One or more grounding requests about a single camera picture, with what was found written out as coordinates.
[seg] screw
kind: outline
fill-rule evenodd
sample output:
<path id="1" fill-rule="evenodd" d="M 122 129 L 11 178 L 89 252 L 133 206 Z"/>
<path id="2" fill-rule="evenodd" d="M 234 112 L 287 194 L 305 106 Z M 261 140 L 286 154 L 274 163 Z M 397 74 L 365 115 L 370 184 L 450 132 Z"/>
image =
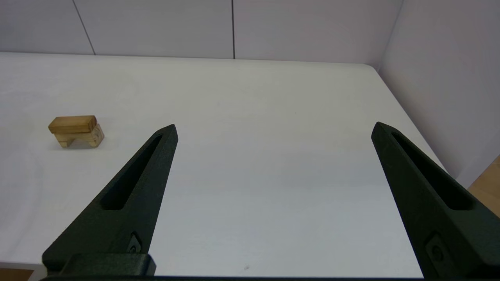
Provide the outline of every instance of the screw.
<path id="1" fill-rule="evenodd" d="M 441 262 L 445 258 L 445 255 L 443 254 L 443 251 L 440 247 L 434 246 L 432 247 L 432 257 L 434 258 L 434 260 Z"/>

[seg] white table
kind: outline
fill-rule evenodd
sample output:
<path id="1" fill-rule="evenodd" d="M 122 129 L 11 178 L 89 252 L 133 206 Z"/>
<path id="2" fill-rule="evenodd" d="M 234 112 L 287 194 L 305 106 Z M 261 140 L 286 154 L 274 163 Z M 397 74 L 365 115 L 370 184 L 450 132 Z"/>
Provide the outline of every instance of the white table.
<path id="1" fill-rule="evenodd" d="M 56 116 L 96 115 L 96 149 Z M 179 142 L 157 275 L 421 277 L 370 135 L 437 161 L 362 64 L 0 53 L 0 261 L 43 251 L 157 129 Z"/>

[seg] small wooden block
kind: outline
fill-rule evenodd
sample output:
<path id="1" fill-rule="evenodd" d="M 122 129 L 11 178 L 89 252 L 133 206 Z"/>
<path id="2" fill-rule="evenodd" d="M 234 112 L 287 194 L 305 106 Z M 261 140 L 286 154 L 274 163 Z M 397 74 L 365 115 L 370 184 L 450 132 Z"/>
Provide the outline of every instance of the small wooden block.
<path id="1" fill-rule="evenodd" d="M 90 133 L 97 125 L 94 115 L 56 117 L 48 129 L 52 134 Z"/>
<path id="2" fill-rule="evenodd" d="M 104 139 L 103 130 L 94 115 L 56 117 L 48 129 L 63 148 L 69 147 L 75 139 L 96 148 Z"/>

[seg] light wood piece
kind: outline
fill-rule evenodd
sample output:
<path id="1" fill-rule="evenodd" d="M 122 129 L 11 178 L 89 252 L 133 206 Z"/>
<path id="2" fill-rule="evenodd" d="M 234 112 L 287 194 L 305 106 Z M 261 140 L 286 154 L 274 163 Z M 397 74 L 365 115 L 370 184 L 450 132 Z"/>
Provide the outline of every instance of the light wood piece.
<path id="1" fill-rule="evenodd" d="M 103 130 L 94 115 L 56 117 L 48 129 L 63 148 L 69 147 L 76 139 L 96 148 L 104 139 Z"/>
<path id="2" fill-rule="evenodd" d="M 94 115 L 56 117 L 48 129 L 52 134 L 90 133 L 97 125 Z"/>
<path id="3" fill-rule="evenodd" d="M 500 217 L 500 156 L 482 172 L 468 191 Z"/>

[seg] white wall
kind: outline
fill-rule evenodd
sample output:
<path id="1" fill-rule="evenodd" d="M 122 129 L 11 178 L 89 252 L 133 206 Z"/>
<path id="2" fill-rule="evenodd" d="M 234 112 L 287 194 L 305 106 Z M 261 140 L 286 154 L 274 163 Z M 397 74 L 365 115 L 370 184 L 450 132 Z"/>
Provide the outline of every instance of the white wall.
<path id="1" fill-rule="evenodd" d="M 236 54 L 378 67 L 401 3 L 0 0 L 0 51 L 226 59 Z"/>
<path id="2" fill-rule="evenodd" d="M 236 59 L 378 68 L 402 0 L 234 0 Z"/>
<path id="3" fill-rule="evenodd" d="M 500 1 L 405 0 L 380 74 L 464 187 L 500 154 Z"/>

